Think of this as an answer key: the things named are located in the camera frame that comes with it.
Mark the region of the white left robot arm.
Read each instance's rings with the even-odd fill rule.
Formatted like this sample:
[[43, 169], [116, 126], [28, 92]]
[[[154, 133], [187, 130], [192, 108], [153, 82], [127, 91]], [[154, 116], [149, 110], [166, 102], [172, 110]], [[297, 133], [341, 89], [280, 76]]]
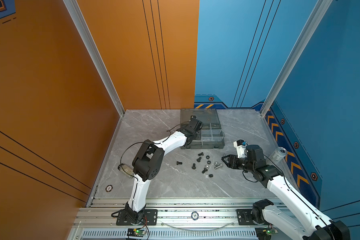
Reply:
[[160, 171], [164, 156], [171, 151], [192, 143], [202, 129], [203, 123], [191, 117], [184, 127], [180, 127], [168, 137], [142, 142], [133, 160], [134, 185], [131, 197], [125, 205], [124, 213], [133, 224], [139, 224], [144, 218], [146, 198], [151, 180]]

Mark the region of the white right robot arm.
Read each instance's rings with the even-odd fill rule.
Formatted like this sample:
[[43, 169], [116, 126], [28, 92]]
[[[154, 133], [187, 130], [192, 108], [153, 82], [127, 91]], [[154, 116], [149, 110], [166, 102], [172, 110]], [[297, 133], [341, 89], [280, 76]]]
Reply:
[[333, 221], [312, 205], [285, 178], [275, 165], [267, 163], [268, 157], [258, 145], [235, 143], [236, 155], [222, 157], [230, 169], [251, 173], [255, 182], [261, 183], [276, 195], [294, 214], [294, 218], [281, 212], [275, 203], [264, 199], [253, 204], [251, 211], [255, 224], [273, 225], [293, 240], [349, 240], [349, 228], [341, 221]]

